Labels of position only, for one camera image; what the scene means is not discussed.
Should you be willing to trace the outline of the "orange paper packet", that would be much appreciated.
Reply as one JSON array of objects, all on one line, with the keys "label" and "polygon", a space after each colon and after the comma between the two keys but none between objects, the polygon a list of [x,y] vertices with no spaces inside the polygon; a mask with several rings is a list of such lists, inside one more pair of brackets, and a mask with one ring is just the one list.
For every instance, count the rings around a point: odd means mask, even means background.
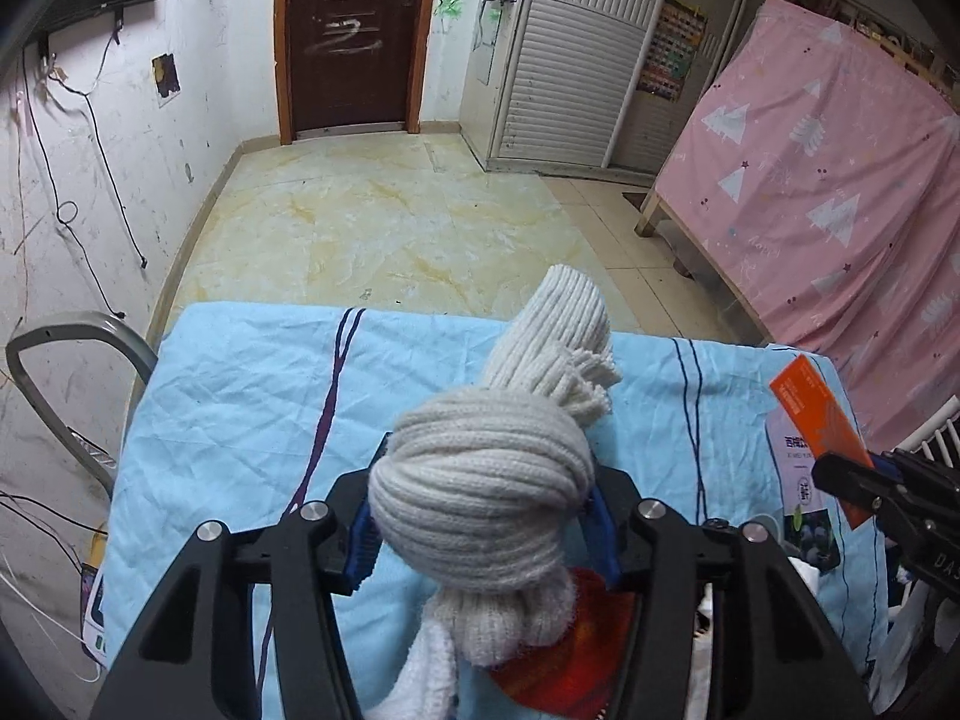
[{"label": "orange paper packet", "polygon": [[773,346],[771,351],[781,358],[770,382],[775,397],[773,410],[777,406],[784,408],[811,449],[815,463],[824,455],[836,455],[875,470],[853,420],[844,411],[841,398],[828,387],[814,356],[789,346]]}]

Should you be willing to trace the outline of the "red knitted garment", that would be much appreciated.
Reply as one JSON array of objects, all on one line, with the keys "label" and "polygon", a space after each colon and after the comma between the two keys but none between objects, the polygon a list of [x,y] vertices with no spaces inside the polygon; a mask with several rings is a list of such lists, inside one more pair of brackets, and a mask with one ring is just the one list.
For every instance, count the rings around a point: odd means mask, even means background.
[{"label": "red knitted garment", "polygon": [[571,571],[571,626],[548,647],[527,647],[490,676],[519,706],[556,717],[604,718],[617,686],[638,597],[612,592],[590,569]]}]

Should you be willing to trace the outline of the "purple blueberry snack pouch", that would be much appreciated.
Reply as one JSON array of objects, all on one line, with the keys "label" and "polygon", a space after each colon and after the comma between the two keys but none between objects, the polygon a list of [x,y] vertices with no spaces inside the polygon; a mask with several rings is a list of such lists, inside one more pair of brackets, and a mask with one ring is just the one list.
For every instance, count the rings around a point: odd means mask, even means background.
[{"label": "purple blueberry snack pouch", "polygon": [[828,574],[839,566],[839,549],[822,493],[815,487],[815,458],[782,406],[766,415],[766,438],[779,479],[782,543],[789,556]]}]

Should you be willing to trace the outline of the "white sock foot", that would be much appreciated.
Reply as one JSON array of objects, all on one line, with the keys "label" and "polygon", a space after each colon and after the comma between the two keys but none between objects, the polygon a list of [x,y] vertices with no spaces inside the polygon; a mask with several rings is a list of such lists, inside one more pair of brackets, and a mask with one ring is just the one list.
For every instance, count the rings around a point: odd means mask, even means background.
[{"label": "white sock foot", "polygon": [[457,653],[443,622],[425,617],[386,699],[364,712],[368,720],[451,718],[457,691]]}]

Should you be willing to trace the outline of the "light blue bed sheet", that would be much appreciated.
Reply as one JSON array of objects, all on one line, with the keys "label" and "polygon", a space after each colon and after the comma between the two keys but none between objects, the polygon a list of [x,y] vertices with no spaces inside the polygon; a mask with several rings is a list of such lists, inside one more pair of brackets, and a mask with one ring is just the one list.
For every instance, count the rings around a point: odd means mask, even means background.
[{"label": "light blue bed sheet", "polygon": [[[510,323],[304,305],[189,307],[161,344],[122,449],[104,566],[107,653],[122,650],[201,523],[244,532],[325,496],[339,476],[368,466],[404,413],[477,383]],[[596,468],[622,468],[689,517],[781,522],[765,429],[781,362],[771,348],[612,332],[620,380],[608,415],[586,433]],[[590,569],[571,520],[563,530],[569,575]],[[368,585],[338,602],[364,707],[386,699],[436,592],[384,543]],[[490,676],[500,665],[459,658],[457,717],[563,718],[509,699]]]}]

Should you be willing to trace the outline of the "pink tree-print curtain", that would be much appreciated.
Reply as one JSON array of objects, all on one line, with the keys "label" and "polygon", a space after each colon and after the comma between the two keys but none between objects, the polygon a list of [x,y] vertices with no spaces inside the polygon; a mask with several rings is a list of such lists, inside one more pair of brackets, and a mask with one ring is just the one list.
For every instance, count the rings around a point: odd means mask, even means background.
[{"label": "pink tree-print curtain", "polygon": [[776,343],[887,449],[958,390],[958,117],[854,29],[768,0],[654,184]]}]

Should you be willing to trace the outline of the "white louvered wardrobe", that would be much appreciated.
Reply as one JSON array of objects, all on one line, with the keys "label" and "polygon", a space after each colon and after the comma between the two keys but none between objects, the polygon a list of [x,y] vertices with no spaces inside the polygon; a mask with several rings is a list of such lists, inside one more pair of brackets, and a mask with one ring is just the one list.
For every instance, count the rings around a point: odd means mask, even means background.
[{"label": "white louvered wardrobe", "polygon": [[664,2],[480,0],[460,105],[473,156],[488,171],[658,174],[763,4],[677,0],[708,25],[682,94],[669,103],[638,89]]}]

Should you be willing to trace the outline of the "dark brown wooden door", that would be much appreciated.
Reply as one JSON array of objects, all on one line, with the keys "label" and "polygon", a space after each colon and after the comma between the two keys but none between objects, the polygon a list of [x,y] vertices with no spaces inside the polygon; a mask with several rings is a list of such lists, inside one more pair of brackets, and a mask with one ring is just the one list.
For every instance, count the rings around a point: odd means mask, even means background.
[{"label": "dark brown wooden door", "polygon": [[433,0],[274,0],[280,142],[420,130]]}]

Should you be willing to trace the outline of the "grey metal chair frame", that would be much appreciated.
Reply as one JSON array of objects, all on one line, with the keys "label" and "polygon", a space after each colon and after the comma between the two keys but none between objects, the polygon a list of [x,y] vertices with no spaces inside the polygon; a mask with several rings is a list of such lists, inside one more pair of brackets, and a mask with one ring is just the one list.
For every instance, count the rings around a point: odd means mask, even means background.
[{"label": "grey metal chair frame", "polygon": [[112,497],[119,454],[88,439],[60,413],[67,405],[75,410],[82,395],[93,394],[86,383],[85,355],[80,355],[80,366],[68,367],[67,353],[75,351],[78,343],[99,343],[114,349],[132,366],[140,387],[145,387],[155,372],[158,353],[122,319],[99,310],[62,312],[23,323],[5,344],[5,361],[14,387],[65,452],[107,497]]}]

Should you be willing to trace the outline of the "colourful wall chart poster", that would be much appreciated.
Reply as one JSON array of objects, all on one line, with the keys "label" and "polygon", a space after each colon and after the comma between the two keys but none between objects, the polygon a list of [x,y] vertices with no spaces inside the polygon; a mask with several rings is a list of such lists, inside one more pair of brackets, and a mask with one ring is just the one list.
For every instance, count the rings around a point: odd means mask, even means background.
[{"label": "colourful wall chart poster", "polygon": [[675,103],[703,43],[708,18],[677,0],[665,0],[651,46],[641,68],[638,89]]}]

